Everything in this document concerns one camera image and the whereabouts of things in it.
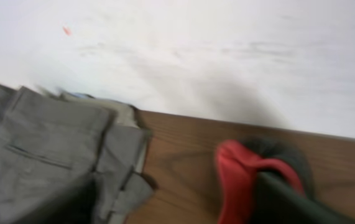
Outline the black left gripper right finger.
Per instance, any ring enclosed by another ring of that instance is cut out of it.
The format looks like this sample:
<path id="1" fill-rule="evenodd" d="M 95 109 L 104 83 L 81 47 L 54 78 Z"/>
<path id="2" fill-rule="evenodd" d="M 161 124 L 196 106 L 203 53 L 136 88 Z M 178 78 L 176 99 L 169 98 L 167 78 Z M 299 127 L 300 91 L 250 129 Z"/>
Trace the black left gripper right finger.
<path id="1" fill-rule="evenodd" d="M 325 205 L 300 195 L 270 172 L 257 175 L 253 224 L 355 224 Z"/>

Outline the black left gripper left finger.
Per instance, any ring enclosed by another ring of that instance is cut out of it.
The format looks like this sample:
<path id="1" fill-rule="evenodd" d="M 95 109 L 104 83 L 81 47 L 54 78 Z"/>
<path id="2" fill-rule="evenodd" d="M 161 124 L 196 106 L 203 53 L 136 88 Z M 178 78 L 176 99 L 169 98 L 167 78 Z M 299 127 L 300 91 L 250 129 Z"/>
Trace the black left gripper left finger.
<path id="1" fill-rule="evenodd" d="M 79 180 L 12 224 L 89 224 L 96 191 L 93 179 Z"/>

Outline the black leggings with red waistband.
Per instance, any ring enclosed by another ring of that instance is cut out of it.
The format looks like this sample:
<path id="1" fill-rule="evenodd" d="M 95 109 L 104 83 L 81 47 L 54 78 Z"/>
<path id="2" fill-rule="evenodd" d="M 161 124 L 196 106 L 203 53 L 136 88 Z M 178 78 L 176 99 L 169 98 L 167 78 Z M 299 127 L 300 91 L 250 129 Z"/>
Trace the black leggings with red waistband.
<path id="1" fill-rule="evenodd" d="M 315 194 L 311 167 L 302 151 L 265 138 L 229 139 L 216 149 L 215 164 L 222 188 L 219 224 L 248 223 L 255 211 L 256 176 L 271 172 L 305 198 Z"/>

